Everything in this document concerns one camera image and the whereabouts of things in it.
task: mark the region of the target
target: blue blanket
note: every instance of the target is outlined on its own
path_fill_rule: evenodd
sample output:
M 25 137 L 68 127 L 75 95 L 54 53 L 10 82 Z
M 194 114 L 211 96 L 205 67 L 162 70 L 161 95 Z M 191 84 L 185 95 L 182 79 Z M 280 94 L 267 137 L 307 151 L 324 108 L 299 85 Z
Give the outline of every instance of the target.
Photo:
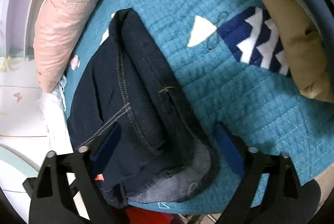
M 261 0 L 101 0 L 68 68 L 66 115 L 89 59 L 108 34 L 111 15 L 134 8 L 168 60 L 214 146 L 222 121 L 246 144 L 291 154 L 301 183 L 334 161 L 334 105 L 301 96 L 289 77 L 277 30 Z M 168 213 L 224 210 L 240 179 L 221 157 L 215 183 L 183 203 L 135 204 Z M 254 204 L 261 201 L 266 177 Z

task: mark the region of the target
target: navy and white zigzag pattern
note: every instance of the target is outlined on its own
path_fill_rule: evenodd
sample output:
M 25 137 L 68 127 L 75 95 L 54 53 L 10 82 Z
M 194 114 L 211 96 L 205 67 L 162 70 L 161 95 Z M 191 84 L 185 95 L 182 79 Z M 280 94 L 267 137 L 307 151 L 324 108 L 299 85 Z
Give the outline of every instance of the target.
M 266 9 L 249 7 L 217 32 L 237 61 L 290 76 L 278 30 Z

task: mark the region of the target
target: folded dark denim jeans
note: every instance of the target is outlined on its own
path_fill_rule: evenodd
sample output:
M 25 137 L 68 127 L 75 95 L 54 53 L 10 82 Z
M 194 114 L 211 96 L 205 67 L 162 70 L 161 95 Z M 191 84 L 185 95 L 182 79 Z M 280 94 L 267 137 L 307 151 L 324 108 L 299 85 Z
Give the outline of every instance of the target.
M 219 172 L 218 154 L 133 9 L 115 14 L 78 84 L 67 121 L 74 149 L 109 134 L 114 122 L 121 136 L 99 181 L 113 206 L 185 201 Z

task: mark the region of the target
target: orange tag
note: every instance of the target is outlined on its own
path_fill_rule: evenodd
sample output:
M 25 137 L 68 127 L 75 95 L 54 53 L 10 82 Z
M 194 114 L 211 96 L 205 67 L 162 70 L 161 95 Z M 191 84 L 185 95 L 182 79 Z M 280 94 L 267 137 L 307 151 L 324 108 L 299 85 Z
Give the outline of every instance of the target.
M 104 181 L 103 175 L 102 174 L 97 175 L 95 181 Z

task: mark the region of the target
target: pink pillow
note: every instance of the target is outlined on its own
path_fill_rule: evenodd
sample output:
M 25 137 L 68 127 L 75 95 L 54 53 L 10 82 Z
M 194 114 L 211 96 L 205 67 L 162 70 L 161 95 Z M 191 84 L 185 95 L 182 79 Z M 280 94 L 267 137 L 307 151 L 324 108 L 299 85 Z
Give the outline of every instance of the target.
M 98 0 L 45 0 L 35 24 L 33 43 L 37 78 L 51 92 L 67 66 Z

